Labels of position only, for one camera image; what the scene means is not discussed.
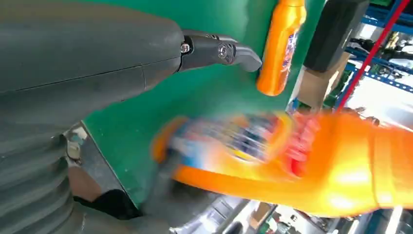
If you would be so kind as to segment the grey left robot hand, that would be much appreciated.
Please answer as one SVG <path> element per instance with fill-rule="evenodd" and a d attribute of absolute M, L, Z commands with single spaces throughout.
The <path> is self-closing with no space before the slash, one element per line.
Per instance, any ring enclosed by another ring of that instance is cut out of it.
<path fill-rule="evenodd" d="M 68 166 L 65 132 L 95 110 L 172 74 L 262 61 L 226 35 L 103 4 L 0 3 L 0 231 L 3 234 L 168 234 L 161 217 L 119 191 L 87 202 Z"/>

